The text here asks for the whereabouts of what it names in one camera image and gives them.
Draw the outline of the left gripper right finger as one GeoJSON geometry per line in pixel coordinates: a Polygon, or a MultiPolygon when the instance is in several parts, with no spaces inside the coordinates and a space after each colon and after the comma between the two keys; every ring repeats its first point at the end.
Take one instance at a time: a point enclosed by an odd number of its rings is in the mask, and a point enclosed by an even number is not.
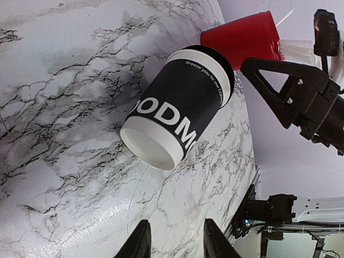
{"type": "Polygon", "coordinates": [[[203,248],[205,258],[241,258],[213,219],[204,221],[203,248]]]}

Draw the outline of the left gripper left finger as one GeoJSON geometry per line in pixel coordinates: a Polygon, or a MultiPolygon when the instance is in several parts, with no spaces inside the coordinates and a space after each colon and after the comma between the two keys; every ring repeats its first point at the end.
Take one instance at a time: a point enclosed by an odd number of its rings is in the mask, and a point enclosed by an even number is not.
{"type": "Polygon", "coordinates": [[[151,225],[141,220],[114,258],[150,258],[151,225]]]}

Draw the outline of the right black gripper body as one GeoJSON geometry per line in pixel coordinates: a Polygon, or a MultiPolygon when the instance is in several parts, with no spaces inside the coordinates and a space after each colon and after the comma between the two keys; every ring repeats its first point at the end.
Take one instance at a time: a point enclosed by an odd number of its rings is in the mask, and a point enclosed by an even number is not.
{"type": "Polygon", "coordinates": [[[294,124],[312,143],[336,148],[343,156],[343,98],[340,87],[318,68],[302,78],[294,124]]]}

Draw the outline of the black paper coffee cup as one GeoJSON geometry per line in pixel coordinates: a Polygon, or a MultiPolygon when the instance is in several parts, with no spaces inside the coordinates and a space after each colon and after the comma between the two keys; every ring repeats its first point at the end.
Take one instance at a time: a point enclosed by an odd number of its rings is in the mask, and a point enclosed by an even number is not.
{"type": "Polygon", "coordinates": [[[128,113],[120,137],[139,159],[173,170],[234,90],[234,71],[218,51],[192,45],[175,51],[128,113]]]}

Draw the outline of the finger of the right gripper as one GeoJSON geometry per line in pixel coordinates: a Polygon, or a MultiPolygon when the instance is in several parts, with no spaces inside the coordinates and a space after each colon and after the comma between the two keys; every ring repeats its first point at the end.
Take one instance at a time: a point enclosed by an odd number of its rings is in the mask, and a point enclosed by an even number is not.
{"type": "Polygon", "coordinates": [[[241,73],[253,85],[284,128],[289,128],[298,115],[305,113],[317,93],[328,84],[328,75],[306,64],[247,58],[241,73]],[[271,84],[262,74],[268,71],[286,78],[271,84]]]}

